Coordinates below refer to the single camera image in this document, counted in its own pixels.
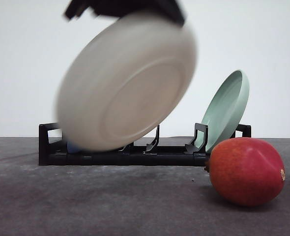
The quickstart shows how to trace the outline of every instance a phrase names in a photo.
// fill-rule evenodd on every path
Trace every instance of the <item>gray concrete floor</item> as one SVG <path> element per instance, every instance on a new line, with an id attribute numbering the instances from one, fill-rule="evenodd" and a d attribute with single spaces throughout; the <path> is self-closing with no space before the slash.
<path id="1" fill-rule="evenodd" d="M 225 202 L 199 167 L 38 166 L 37 138 L 0 138 L 0 236 L 290 236 L 286 184 L 263 206 Z"/>

